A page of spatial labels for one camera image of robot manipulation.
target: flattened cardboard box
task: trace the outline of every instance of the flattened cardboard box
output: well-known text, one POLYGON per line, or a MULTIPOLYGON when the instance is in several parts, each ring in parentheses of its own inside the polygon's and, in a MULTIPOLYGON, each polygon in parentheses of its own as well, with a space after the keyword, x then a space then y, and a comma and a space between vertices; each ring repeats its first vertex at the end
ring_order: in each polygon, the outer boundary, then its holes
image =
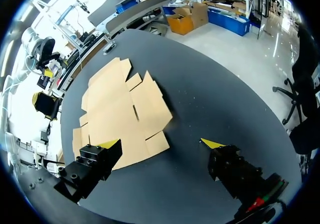
POLYGON ((89 138, 82 139, 81 146, 88 140, 96 146, 120 138, 123 155, 114 170, 169 148, 163 129, 172 115, 163 95, 148 72, 143 81, 136 73, 126 82, 131 67, 128 59, 115 58, 90 79, 82 98, 87 124, 74 132, 83 134, 87 128, 89 138))

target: blue storage bin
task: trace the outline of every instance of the blue storage bin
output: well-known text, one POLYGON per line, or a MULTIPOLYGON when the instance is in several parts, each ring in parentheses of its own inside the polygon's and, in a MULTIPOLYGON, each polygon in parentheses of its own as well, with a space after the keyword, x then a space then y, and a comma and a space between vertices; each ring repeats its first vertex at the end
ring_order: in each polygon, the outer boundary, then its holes
POLYGON ((210 23, 221 26, 241 36, 244 36, 246 33, 249 32, 250 20, 245 17, 241 17, 246 20, 245 23, 242 23, 231 17, 227 17, 223 14, 220 14, 219 11, 213 11, 210 9, 208 10, 208 17, 210 23))
POLYGON ((122 2, 120 2, 115 6, 117 9, 116 11, 117 13, 122 13, 123 11, 136 5, 137 3, 138 3, 137 0, 123 0, 122 2))
POLYGON ((170 14, 170 15, 173 15, 173 14, 175 14, 175 12, 174 12, 174 9, 176 9, 177 7, 169 7, 169 6, 164 6, 163 7, 163 11, 164 11, 164 13, 165 14, 170 14))

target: dark gray table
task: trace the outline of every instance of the dark gray table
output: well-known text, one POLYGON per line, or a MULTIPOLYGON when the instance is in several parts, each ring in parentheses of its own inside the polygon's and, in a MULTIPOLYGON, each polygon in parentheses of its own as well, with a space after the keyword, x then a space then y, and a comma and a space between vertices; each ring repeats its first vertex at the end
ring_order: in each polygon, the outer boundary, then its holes
POLYGON ((61 137, 67 164, 74 160, 73 128, 79 127, 81 100, 88 80, 114 57, 129 58, 130 75, 146 70, 173 113, 164 132, 170 149, 112 172, 81 206, 100 215, 136 224, 212 224, 233 219, 241 203, 208 174, 209 151, 201 137, 234 144, 263 177, 276 172, 287 181, 282 199, 294 197, 301 184, 291 141, 268 106, 239 78, 207 56, 175 41, 140 30, 117 38, 84 67, 62 104, 61 137))

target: gray panel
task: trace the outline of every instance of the gray panel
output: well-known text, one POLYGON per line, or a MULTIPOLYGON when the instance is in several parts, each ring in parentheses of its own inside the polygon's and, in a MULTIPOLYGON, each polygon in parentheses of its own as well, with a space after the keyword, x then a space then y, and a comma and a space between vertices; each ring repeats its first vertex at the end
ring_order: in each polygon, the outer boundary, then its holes
POLYGON ((96 11, 88 16, 88 20, 97 27, 102 21, 116 12, 116 4, 122 0, 106 0, 96 11))
POLYGON ((110 20, 105 27, 108 30, 108 32, 112 33, 113 30, 116 29, 120 24, 127 23, 127 20, 129 20, 131 17, 134 17, 140 12, 144 10, 148 10, 148 8, 152 6, 156 6, 165 1, 169 2, 169 0, 146 0, 146 1, 140 2, 130 7, 126 11, 120 13, 117 17, 110 20))
POLYGON ((170 148, 143 162, 112 172, 82 207, 136 224, 220 224, 240 207, 207 165, 206 138, 241 149, 247 161, 289 182, 288 203, 301 184, 292 143, 269 107, 238 77, 209 57, 173 40, 129 29, 106 56, 98 52, 83 68, 62 103, 61 139, 66 164, 74 160, 73 128, 79 127, 81 101, 89 79, 114 57, 129 58, 130 77, 149 71, 173 119, 164 129, 170 148))

